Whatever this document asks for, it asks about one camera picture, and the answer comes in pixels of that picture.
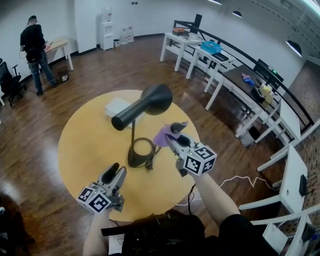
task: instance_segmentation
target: round table top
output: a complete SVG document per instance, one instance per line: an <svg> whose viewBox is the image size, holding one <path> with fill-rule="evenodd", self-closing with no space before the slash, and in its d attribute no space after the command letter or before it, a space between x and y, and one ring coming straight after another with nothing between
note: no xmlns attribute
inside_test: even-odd
<svg viewBox="0 0 320 256"><path fill-rule="evenodd" d="M181 177L169 147L162 148L155 156L151 171L144 166L128 166L131 128L116 130L111 124L111 117L105 114L105 106L115 97L133 103L141 93L140 90L119 90L90 100L68 120L58 145L60 174L75 199L83 187L96 182L110 165L118 162L120 167L126 166L127 175L120 189L124 207L122 212L112 210L110 213L110 218L116 221L129 222L151 214L162 214L180 202L194 183L190 175ZM189 123L183 132L199 141L194 124L174 103L163 114L144 114L135 127L135 138L153 140L164 124L184 121Z"/></svg>

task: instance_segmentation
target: man in black shirt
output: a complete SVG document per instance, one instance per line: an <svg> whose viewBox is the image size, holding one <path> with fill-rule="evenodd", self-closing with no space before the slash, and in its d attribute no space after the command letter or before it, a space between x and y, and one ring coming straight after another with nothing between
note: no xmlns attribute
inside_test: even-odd
<svg viewBox="0 0 320 256"><path fill-rule="evenodd" d="M137 247L139 239L129 239L132 235L124 236L122 255L208 255L208 256L276 256L277 252L259 234L255 226L244 216L240 215L238 207L232 199L219 187L219 185L208 175L192 176L203 203L213 221L219 226L219 237L211 236L205 238L205 228L202 224L196 227L194 219L189 215L189 221L179 228L181 233L188 234L189 242L173 245L168 239L160 237L157 247L153 246L153 236L148 237L146 249ZM107 256L109 252L109 238L102 236L101 229L109 227L109 210L96 214L91 222L89 232L83 245L83 256ZM177 229L171 229L170 233L177 234Z"/></svg>
<svg viewBox="0 0 320 256"><path fill-rule="evenodd" d="M20 51L26 52L26 59L34 79L36 94L43 94L42 84L39 76L39 65L41 66L47 80L54 88L57 86L54 74L51 72L47 55L45 53L46 42L42 34L41 25L37 24L37 17L31 16L28 20L27 27L20 36Z"/></svg>

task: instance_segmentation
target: blue plastic bin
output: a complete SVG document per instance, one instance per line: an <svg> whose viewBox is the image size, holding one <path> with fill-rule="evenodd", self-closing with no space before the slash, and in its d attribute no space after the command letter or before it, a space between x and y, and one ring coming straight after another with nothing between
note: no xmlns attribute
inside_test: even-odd
<svg viewBox="0 0 320 256"><path fill-rule="evenodd" d="M202 50L205 50L206 52L210 54L218 54L221 53L223 47L220 46L219 44L212 42L212 41L204 41L201 43Z"/></svg>

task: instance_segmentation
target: black t-shirt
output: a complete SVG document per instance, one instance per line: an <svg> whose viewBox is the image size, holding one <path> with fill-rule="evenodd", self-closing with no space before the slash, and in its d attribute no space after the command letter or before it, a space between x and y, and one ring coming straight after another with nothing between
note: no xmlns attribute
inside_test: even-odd
<svg viewBox="0 0 320 256"><path fill-rule="evenodd" d="M219 237L211 236L194 244L180 244L171 248L170 254L193 256L278 255L263 236L257 232L255 226L240 214L229 216L222 222ZM128 256L118 253L113 255Z"/></svg>
<svg viewBox="0 0 320 256"><path fill-rule="evenodd" d="M20 45L24 46L26 52L31 48L43 49L45 43L41 25L38 24L26 27L20 35Z"/></svg>

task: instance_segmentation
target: black clothing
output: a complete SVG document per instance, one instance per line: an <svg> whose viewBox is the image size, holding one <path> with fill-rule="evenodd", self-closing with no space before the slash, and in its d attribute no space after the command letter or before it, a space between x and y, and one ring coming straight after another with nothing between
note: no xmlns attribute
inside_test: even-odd
<svg viewBox="0 0 320 256"><path fill-rule="evenodd" d="M189 229L187 233L193 234L191 236L192 242L177 243L175 245L164 243L161 252L156 253L141 253L143 250L134 250L132 248L139 248L137 245L137 238L133 233L126 233L122 247L123 256L131 255L208 255L208 256L276 256L276 251L267 243L260 233L257 232L256 227L244 216L235 214L226 218L219 229L219 237L211 236L205 238L204 226L198 219L191 219L189 217L189 224L184 225L181 229Z"/></svg>
<svg viewBox="0 0 320 256"><path fill-rule="evenodd" d="M46 44L41 25L35 24L25 28L20 35L20 45L27 53L32 48L43 49Z"/></svg>

